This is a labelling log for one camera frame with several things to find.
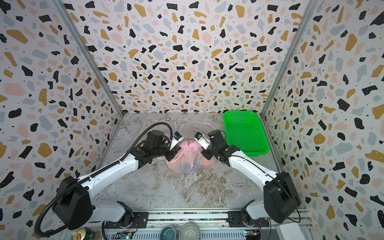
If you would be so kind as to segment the pink plastic bag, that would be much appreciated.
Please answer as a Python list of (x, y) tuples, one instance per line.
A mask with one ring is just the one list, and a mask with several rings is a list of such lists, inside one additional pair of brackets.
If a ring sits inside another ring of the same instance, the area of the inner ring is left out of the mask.
[(195, 173), (217, 162), (215, 157), (208, 160), (202, 155), (203, 147), (197, 141), (183, 141), (180, 148), (175, 157), (167, 161), (167, 166), (177, 173)]

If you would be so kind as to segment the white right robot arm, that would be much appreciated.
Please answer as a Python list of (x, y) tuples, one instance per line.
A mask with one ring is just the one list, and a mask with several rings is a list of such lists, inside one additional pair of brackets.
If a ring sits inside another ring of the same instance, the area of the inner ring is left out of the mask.
[(240, 148), (228, 145), (221, 131), (214, 130), (208, 137), (196, 133), (195, 140), (202, 146), (202, 155), (236, 169), (252, 180), (263, 192), (263, 200), (250, 201), (241, 209), (241, 222), (252, 226), (261, 218), (270, 218), (282, 224), (299, 211), (301, 201), (293, 180), (287, 172), (277, 173), (248, 157)]

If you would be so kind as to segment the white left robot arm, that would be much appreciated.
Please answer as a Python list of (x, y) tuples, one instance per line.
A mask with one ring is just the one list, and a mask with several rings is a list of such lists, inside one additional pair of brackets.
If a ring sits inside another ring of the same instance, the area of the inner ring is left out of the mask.
[(119, 180), (128, 173), (134, 172), (153, 159), (165, 157), (172, 160), (183, 140), (179, 132), (171, 138), (158, 130), (149, 131), (146, 140), (140, 142), (130, 151), (113, 163), (78, 179), (68, 177), (64, 179), (59, 191), (74, 187), (53, 204), (54, 213), (69, 230), (77, 230), (86, 223), (111, 222), (120, 228), (132, 226), (134, 214), (130, 207), (122, 201), (116, 203), (96, 204), (94, 197), (106, 187)]

